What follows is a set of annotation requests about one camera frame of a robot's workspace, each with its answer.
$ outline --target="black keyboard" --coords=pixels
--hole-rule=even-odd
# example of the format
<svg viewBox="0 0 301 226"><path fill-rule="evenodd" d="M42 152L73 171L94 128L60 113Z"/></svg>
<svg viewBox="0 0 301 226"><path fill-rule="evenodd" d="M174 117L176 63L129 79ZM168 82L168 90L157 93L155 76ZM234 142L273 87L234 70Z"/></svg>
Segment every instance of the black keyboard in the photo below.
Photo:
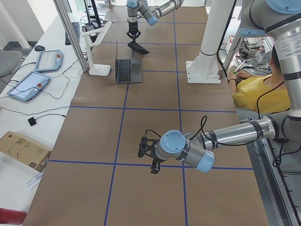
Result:
<svg viewBox="0 0 301 226"><path fill-rule="evenodd" d="M72 27L74 29L74 32L75 32L75 35L77 37L77 39L79 40L79 34L80 34L80 31L79 31L79 22L72 22ZM65 33L65 45L71 45L71 42L70 42L70 39L67 35L67 32Z"/></svg>
<svg viewBox="0 0 301 226"><path fill-rule="evenodd" d="M120 60L118 70L118 81L131 81L131 60Z"/></svg>

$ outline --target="white desk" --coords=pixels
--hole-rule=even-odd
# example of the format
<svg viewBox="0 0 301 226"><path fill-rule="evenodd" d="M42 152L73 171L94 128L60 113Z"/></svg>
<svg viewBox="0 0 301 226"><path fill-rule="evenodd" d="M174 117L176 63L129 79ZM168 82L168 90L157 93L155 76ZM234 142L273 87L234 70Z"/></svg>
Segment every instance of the white desk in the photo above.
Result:
<svg viewBox="0 0 301 226"><path fill-rule="evenodd" d="M70 14L72 22L79 21L80 17L81 15ZM47 73L50 77L59 75L77 60L72 46L66 46L64 40L65 31L60 17L58 16L38 42L38 45L45 46L46 50L60 49L63 52L64 58L62 67L56 72ZM82 50L85 49L85 43L82 37L80 38L80 46ZM23 64L36 62L38 54L38 52L32 50ZM23 67L16 73L13 79L18 81L21 80L28 72L32 71L34 67L34 65ZM49 94L39 93L28 103L18 101L12 97L2 98L0 99L0 106L26 114L69 106L80 81L81 74L81 67L79 63L76 62L72 68L65 73L65 76L70 79L70 82L62 98L58 100L53 99ZM67 82L67 78L60 75L59 77L52 79L43 91L49 92L55 97L60 97ZM0 94L0 97L7 96L6 92L10 88L11 87L7 86ZM63 108L32 116L37 118L48 113L66 115L67 112L68 108ZM53 148L62 127L64 117L57 115L45 116L39 119L36 125L30 126L27 119L32 116L21 115L2 109L0 111L0 137L8 131L16 131ZM26 183L37 174L38 172L34 169L31 169L0 152L0 207L27 212L38 186L35 186L31 190Z"/></svg>

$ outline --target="black mouse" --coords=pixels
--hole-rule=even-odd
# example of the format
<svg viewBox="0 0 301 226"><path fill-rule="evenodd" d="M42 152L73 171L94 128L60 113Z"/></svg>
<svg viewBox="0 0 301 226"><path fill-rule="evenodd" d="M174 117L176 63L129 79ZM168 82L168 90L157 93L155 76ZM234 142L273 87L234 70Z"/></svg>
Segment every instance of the black mouse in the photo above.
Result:
<svg viewBox="0 0 301 226"><path fill-rule="evenodd" d="M40 51L44 51L45 50L45 47L44 46L40 46L40 45L37 45L34 50L40 52Z"/></svg>

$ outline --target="tablet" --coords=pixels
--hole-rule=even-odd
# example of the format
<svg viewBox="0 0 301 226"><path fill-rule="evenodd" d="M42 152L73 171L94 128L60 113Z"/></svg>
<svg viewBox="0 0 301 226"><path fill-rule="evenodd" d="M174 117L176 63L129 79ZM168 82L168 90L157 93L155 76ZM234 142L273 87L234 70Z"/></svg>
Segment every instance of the tablet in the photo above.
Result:
<svg viewBox="0 0 301 226"><path fill-rule="evenodd" d="M38 56L35 71L53 72L57 71L63 62L63 53L57 50L41 51Z"/></svg>
<svg viewBox="0 0 301 226"><path fill-rule="evenodd" d="M49 82L50 77L39 72L29 72L7 95L21 101L33 99Z"/></svg>

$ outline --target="red cylinder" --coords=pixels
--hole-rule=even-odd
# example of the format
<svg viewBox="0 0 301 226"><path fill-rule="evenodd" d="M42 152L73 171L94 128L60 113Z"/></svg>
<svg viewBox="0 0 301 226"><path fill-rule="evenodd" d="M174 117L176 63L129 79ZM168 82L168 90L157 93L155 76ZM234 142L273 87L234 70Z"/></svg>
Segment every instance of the red cylinder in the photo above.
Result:
<svg viewBox="0 0 301 226"><path fill-rule="evenodd" d="M0 208L0 224L21 225L26 215L23 211Z"/></svg>

